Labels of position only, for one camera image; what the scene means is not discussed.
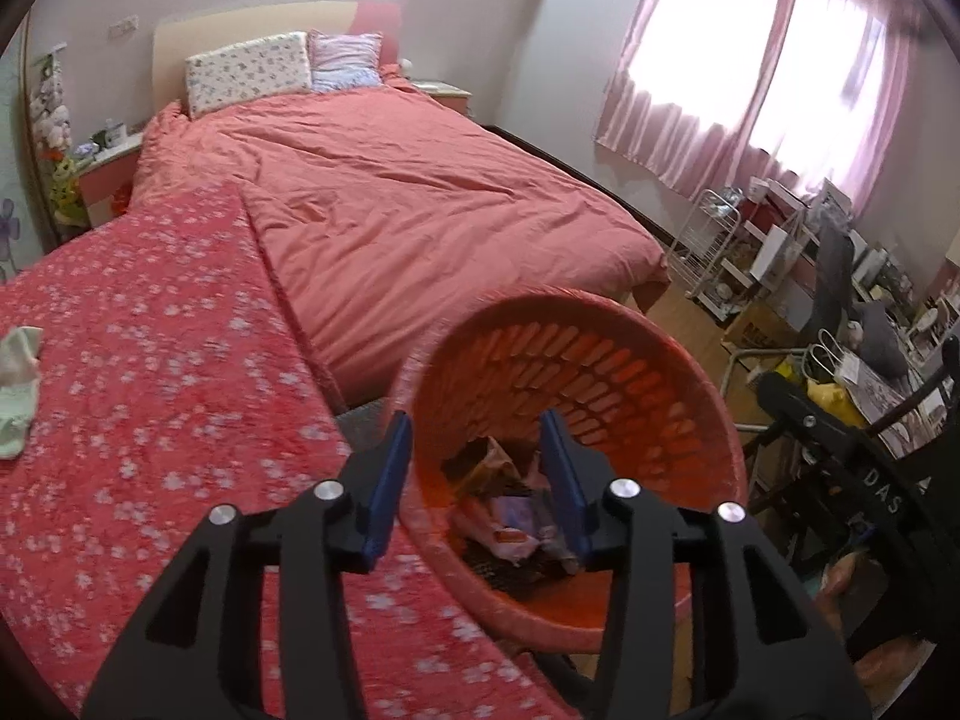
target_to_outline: white wire rack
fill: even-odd
[[[688,298],[712,279],[739,225],[735,203],[709,189],[700,193],[667,252],[671,271],[688,285]]]

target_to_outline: orange plastic basket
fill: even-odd
[[[600,650],[608,573],[544,584],[518,603],[460,560],[442,464],[477,437],[535,445],[538,417],[557,408],[570,432],[614,470],[671,503],[709,509],[746,499],[740,443],[716,389],[653,322],[574,290],[521,288],[475,300],[438,322],[395,380],[389,416],[414,421],[414,458],[400,520],[424,560],[478,623],[545,652]],[[677,613],[689,610],[677,571]]]

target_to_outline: cream headboard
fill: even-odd
[[[328,34],[382,32],[381,63],[397,61],[400,8],[390,2],[290,2],[170,20],[154,33],[154,110],[186,98],[187,57],[231,43],[309,29]]]

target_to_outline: pillow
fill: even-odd
[[[323,95],[366,86],[382,86],[383,80],[376,70],[370,68],[344,68],[343,70],[313,71],[313,91]]]
[[[310,30],[310,68],[313,71],[346,70],[347,68],[380,67],[380,46],[383,35],[325,35]]]
[[[251,100],[310,91],[306,34],[288,32],[186,60],[190,118]]]

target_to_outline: purple flower decal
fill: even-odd
[[[4,197],[0,205],[0,262],[10,260],[13,252],[10,249],[11,241],[20,239],[20,220],[13,215],[13,201]]]

